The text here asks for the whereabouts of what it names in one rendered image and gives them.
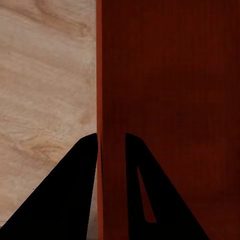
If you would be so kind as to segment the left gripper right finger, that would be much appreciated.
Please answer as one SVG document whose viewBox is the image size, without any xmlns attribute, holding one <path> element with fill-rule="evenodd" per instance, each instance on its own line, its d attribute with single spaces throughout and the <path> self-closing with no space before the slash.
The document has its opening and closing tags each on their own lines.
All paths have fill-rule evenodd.
<svg viewBox="0 0 240 240">
<path fill-rule="evenodd" d="M 144 141 L 125 135 L 129 240 L 210 240 Z M 139 168 L 156 223 L 145 220 Z"/>
</svg>

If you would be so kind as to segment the storage box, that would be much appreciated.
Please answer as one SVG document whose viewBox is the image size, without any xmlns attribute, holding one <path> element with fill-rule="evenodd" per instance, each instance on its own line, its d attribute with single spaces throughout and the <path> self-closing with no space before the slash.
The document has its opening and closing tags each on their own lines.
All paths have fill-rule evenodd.
<svg viewBox="0 0 240 240">
<path fill-rule="evenodd" d="M 240 240 L 240 0 L 96 0 L 96 125 L 98 240 L 129 240 L 126 133 L 210 240 Z"/>
</svg>

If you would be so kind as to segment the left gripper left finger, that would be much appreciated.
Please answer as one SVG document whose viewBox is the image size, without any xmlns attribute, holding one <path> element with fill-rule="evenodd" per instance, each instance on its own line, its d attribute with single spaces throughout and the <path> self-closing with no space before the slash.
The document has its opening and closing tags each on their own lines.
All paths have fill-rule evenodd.
<svg viewBox="0 0 240 240">
<path fill-rule="evenodd" d="M 86 240 L 98 135 L 81 138 L 0 229 L 0 240 Z"/>
</svg>

